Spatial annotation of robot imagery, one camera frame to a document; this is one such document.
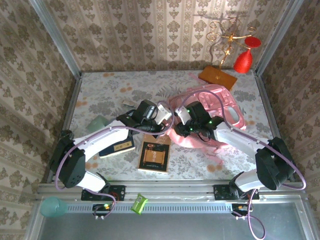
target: table surface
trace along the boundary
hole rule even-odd
[[[98,115],[108,120],[133,109],[122,106],[123,100],[139,103],[148,99],[155,103],[183,93],[190,87],[207,84],[195,79],[201,71],[135,71],[84,73],[70,130],[75,137],[89,132],[87,125]],[[259,94],[253,71],[239,74],[226,73],[238,78],[231,94],[239,105],[246,121],[246,132],[258,137],[272,138],[272,133]],[[231,179],[237,173],[256,167],[250,159],[234,147],[226,149],[184,148],[172,143],[168,174],[145,172],[137,169],[143,134],[134,136],[135,150],[100,159],[98,154],[86,163],[86,170],[99,172],[108,180],[218,180]]]

